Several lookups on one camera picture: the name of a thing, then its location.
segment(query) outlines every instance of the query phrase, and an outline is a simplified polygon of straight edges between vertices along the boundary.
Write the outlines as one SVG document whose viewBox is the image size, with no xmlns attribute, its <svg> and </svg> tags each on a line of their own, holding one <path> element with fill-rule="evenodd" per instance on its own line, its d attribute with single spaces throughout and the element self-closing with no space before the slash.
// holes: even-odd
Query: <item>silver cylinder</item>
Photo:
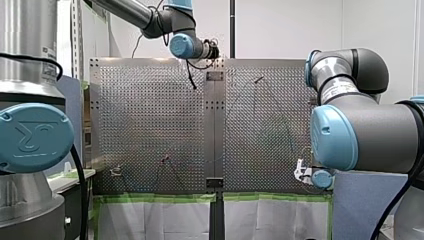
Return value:
<svg viewBox="0 0 424 240">
<path fill-rule="evenodd" d="M 93 2 L 141 29 L 145 29 L 152 20 L 152 10 L 137 0 L 93 0 Z"/>
<path fill-rule="evenodd" d="M 64 226 L 64 199 L 52 193 L 43 173 L 0 176 L 2 240 L 63 240 Z"/>
<path fill-rule="evenodd" d="M 334 76 L 350 75 L 352 69 L 349 63 L 338 57 L 328 57 L 319 61 L 312 69 L 312 80 L 317 91 L 321 89 L 321 104 L 345 93 L 358 93 L 355 83 L 348 77 Z"/>
<path fill-rule="evenodd" d="M 56 32 L 57 0 L 0 2 L 0 52 L 56 60 Z M 0 58 L 2 94 L 64 98 L 56 88 L 54 65 L 5 58 Z"/>
</svg>

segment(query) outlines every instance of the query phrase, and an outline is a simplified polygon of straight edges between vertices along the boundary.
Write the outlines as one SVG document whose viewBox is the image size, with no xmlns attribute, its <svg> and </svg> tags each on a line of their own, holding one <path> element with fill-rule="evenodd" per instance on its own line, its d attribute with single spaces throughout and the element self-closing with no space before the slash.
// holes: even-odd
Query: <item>black cable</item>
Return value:
<svg viewBox="0 0 424 240">
<path fill-rule="evenodd" d="M 424 111 L 420 107 L 414 106 L 413 103 L 411 103 L 410 101 L 405 101 L 405 102 L 400 102 L 400 103 L 408 105 L 408 106 L 412 107 L 413 109 L 415 109 L 419 113 L 421 120 L 424 121 Z M 415 179 L 418 177 L 418 175 L 424 169 L 424 153 L 422 151 L 419 152 L 419 153 L 421 154 L 421 156 L 419 157 L 419 160 L 415 161 L 414 166 L 408 172 L 408 180 L 406 181 L 406 183 L 403 185 L 403 187 L 400 189 L 400 191 L 396 194 L 396 196 L 392 199 L 390 204 L 384 210 L 379 221 L 377 222 L 377 225 L 374 228 L 374 231 L 371 235 L 370 240 L 376 240 L 377 239 L 377 237 L 380 233 L 380 229 L 383 226 L 384 221 L 386 220 L 387 216 L 389 216 L 392 209 L 396 206 L 396 204 L 400 201 L 400 199 L 405 195 L 405 193 L 408 191 L 408 189 L 414 183 Z"/>
<path fill-rule="evenodd" d="M 80 157 L 78 156 L 75 145 L 72 145 L 71 155 L 75 162 L 75 167 L 78 173 L 78 179 L 81 190 L 81 232 L 80 239 L 85 240 L 87 238 L 87 224 L 88 224 L 88 194 L 87 194 L 87 182 L 85 181 L 84 169 Z"/>
<path fill-rule="evenodd" d="M 140 36 L 137 39 L 137 43 L 135 44 L 135 47 L 134 47 L 134 50 L 133 50 L 133 54 L 131 55 L 131 58 L 134 58 L 135 51 L 137 50 L 138 45 L 140 44 L 140 40 L 141 40 L 142 37 L 143 37 L 143 33 L 140 34 Z"/>
<path fill-rule="evenodd" d="M 196 83 L 194 83 L 193 77 L 191 75 L 190 66 L 189 66 L 190 63 L 189 63 L 188 59 L 186 60 L 186 62 L 187 62 L 188 79 L 190 80 L 190 83 L 193 86 L 193 90 L 196 90 L 197 86 L 196 86 Z"/>
<path fill-rule="evenodd" d="M 59 81 L 63 76 L 62 66 L 58 62 L 49 58 L 33 57 L 28 55 L 14 55 L 14 54 L 8 54 L 8 53 L 0 53 L 0 57 L 7 58 L 13 61 L 27 60 L 27 61 L 50 63 L 55 65 L 59 69 L 59 72 L 57 73 L 57 76 L 56 76 L 56 80 Z"/>
<path fill-rule="evenodd" d="M 155 12 L 157 12 L 157 13 L 158 13 L 158 15 L 159 15 L 158 8 L 159 8 L 159 7 L 160 7 L 160 5 L 163 3 L 163 1 L 164 1 L 164 0 L 161 0 L 161 1 L 158 3 L 157 7 L 149 6 L 149 8 L 151 8 L 151 9 L 155 10 Z M 136 43 L 136 45 L 135 45 L 135 47 L 134 47 L 133 53 L 132 53 L 132 55 L 131 55 L 131 58 L 134 58 L 135 51 L 137 50 L 138 45 L 140 44 L 140 40 L 141 40 L 141 38 L 142 38 L 143 36 L 144 36 L 144 34 L 143 34 L 143 33 L 141 33 L 141 34 L 140 34 L 140 36 L 138 37 L 138 39 L 137 39 L 137 43 Z"/>
<path fill-rule="evenodd" d="M 162 4 L 163 1 L 161 1 L 157 7 L 155 6 L 149 6 L 150 9 L 153 9 L 154 12 L 158 15 L 158 26 L 160 31 L 162 32 L 162 38 L 163 38 L 163 43 L 165 44 L 165 46 L 169 45 L 169 34 L 165 33 L 165 29 L 163 27 L 163 18 L 162 18 L 162 14 L 159 12 L 159 7 L 160 4 Z"/>
</svg>

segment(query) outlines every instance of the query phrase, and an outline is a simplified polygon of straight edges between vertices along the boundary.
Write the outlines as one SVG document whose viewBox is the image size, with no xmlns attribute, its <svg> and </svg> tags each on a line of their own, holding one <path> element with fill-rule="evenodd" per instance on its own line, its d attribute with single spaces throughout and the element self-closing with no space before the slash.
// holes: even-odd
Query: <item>vertical metal post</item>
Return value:
<svg viewBox="0 0 424 240">
<path fill-rule="evenodd" d="M 230 58 L 236 58 L 236 0 L 230 0 Z"/>
<path fill-rule="evenodd" d="M 84 53 L 82 36 L 82 6 L 81 0 L 72 0 L 71 3 L 71 43 L 72 43 L 72 77 L 78 79 L 80 83 L 84 80 Z M 83 166 L 86 166 L 85 159 L 85 131 L 84 131 L 84 89 L 81 85 L 81 146 L 77 146 Z"/>
<path fill-rule="evenodd" d="M 213 141 L 206 142 L 211 144 L 206 149 L 213 149 L 209 155 L 213 158 L 213 176 L 207 179 L 208 192 L 216 194 L 216 201 L 210 205 L 210 240 L 225 240 L 225 219 L 224 219 L 224 198 L 223 198 L 223 174 L 224 174 L 224 130 L 226 120 L 226 71 L 224 59 L 215 61 L 213 70 L 206 73 L 206 86 L 213 86 L 211 91 L 205 90 L 206 113 L 209 110 L 210 115 L 205 114 L 205 120 L 212 125 L 209 131 L 213 134 Z"/>
</svg>

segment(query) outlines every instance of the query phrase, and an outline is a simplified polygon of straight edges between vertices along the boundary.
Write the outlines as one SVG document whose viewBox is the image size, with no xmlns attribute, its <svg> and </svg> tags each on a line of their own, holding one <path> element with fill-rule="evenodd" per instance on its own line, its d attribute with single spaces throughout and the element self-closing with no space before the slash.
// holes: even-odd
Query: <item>metal bracket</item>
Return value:
<svg viewBox="0 0 424 240">
<path fill-rule="evenodd" d="M 209 71 L 206 73 L 206 81 L 224 81 L 224 71 Z"/>
<path fill-rule="evenodd" d="M 223 188 L 224 179 L 223 178 L 206 178 L 206 187 L 207 188 Z"/>
</svg>

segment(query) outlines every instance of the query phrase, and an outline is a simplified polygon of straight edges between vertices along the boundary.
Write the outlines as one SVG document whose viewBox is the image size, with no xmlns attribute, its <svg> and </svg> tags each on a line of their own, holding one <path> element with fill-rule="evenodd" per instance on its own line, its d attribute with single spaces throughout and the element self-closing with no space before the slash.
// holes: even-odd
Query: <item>metal frame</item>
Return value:
<svg viewBox="0 0 424 240">
<path fill-rule="evenodd" d="M 82 83 L 84 79 L 84 41 L 82 36 L 82 9 L 81 0 L 72 0 L 71 3 L 71 42 L 72 42 L 72 77 Z M 84 131 L 84 89 L 81 85 L 81 149 L 80 159 L 83 166 L 90 159 L 85 159 L 85 131 Z"/>
</svg>

